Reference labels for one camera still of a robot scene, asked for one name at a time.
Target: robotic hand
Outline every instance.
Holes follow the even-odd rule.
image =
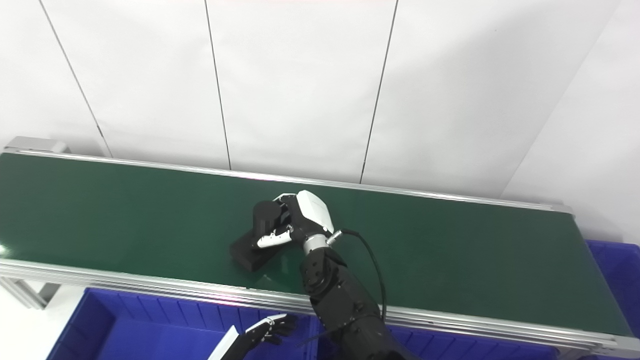
[[[296,320],[295,316],[288,314],[268,316],[253,324],[244,334],[238,334],[236,327],[231,326],[208,360],[242,360],[263,341],[279,345],[282,339],[278,335],[291,335],[296,328]]]
[[[253,230],[231,245],[231,254],[255,271],[286,243],[301,245],[304,289],[345,359],[418,359],[391,335],[378,303],[330,247],[342,234],[333,230],[326,205],[313,193],[282,194],[256,204]]]

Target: white wall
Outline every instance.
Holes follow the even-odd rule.
[[[0,1],[0,147],[16,135],[108,155],[38,1]]]
[[[640,242],[634,0],[42,1],[55,33],[0,2],[0,146],[551,199]]]
[[[583,236],[640,244],[640,1],[621,2],[503,197],[564,202]]]

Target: white floor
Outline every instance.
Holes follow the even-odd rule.
[[[0,289],[0,359],[45,360],[83,291],[61,286],[47,309],[34,310]]]

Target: robotic finger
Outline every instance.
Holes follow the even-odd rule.
[[[297,320],[290,314],[267,316],[249,327],[244,334],[239,334],[236,327],[231,326],[208,360],[242,360],[263,341],[279,345],[282,343],[279,336],[291,335]]]

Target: black cable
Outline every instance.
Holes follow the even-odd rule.
[[[362,237],[362,235],[360,235],[360,233],[358,233],[357,231],[349,230],[349,229],[342,229],[342,233],[349,234],[360,239],[364,247],[366,247],[367,251],[369,252],[371,261],[373,261],[373,266],[376,268],[376,272],[378,273],[378,281],[380,282],[380,293],[382,296],[382,317],[381,318],[382,318],[382,322],[384,322],[385,319],[387,318],[387,289],[385,287],[385,282],[382,280],[382,271],[380,271],[378,260],[376,260],[376,256],[373,254],[373,250],[371,250],[371,247],[367,243],[367,240],[364,240],[364,238]]]

